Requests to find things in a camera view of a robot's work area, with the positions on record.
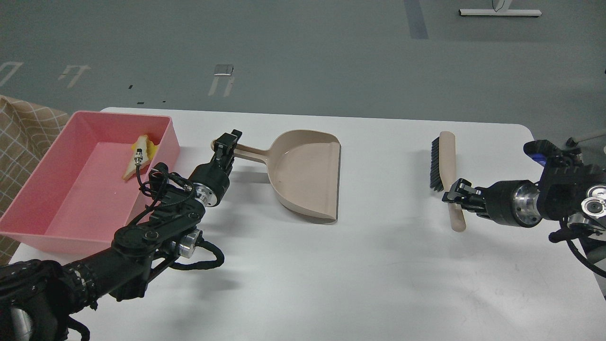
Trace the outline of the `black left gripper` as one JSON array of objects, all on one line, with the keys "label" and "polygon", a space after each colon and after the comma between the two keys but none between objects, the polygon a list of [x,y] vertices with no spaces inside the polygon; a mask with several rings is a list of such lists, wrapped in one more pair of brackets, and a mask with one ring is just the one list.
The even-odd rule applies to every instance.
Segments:
[{"label": "black left gripper", "polygon": [[230,185],[229,176],[233,169],[234,151],[242,136],[240,130],[233,129],[214,140],[214,160],[197,166],[188,177],[196,186],[208,188],[209,196],[206,206],[217,206]]}]

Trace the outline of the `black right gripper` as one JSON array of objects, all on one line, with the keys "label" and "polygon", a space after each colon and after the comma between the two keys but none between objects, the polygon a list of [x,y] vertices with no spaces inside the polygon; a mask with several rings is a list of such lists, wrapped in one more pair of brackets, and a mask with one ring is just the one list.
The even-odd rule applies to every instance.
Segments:
[{"label": "black right gripper", "polygon": [[534,227],[543,216],[537,208],[539,190],[529,180],[498,181],[488,188],[475,188],[466,179],[457,179],[442,196],[442,202],[460,205],[504,226]]}]

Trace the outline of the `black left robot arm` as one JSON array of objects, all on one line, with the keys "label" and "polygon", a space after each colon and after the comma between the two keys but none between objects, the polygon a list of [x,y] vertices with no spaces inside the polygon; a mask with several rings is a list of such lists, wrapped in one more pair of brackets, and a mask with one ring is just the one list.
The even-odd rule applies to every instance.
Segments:
[{"label": "black left robot arm", "polygon": [[89,329],[74,320],[98,300],[142,298],[149,283],[166,269],[208,270],[222,266],[223,251],[198,229],[206,208],[215,207],[229,188],[241,131],[212,144],[210,162],[188,178],[157,163],[139,190],[152,199],[139,215],[115,232],[110,248],[61,265],[54,260],[18,261],[1,267],[1,339],[65,341],[69,331],[88,341]]}]

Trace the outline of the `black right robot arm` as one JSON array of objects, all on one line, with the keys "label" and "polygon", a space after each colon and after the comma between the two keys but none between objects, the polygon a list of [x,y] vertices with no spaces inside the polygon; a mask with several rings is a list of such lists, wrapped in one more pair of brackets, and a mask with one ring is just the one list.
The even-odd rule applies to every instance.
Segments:
[{"label": "black right robot arm", "polygon": [[539,181],[498,181],[490,187],[473,187],[466,179],[453,179],[456,162],[453,147],[439,139],[431,143],[430,187],[443,191],[449,206],[452,229],[465,229],[463,211],[504,226],[534,227],[542,220],[559,223],[550,242],[566,242],[586,268],[604,277],[605,271],[582,255],[574,245],[578,239],[605,235],[605,169],[583,164],[578,148],[562,150],[548,140],[524,145],[524,153],[543,167]]}]

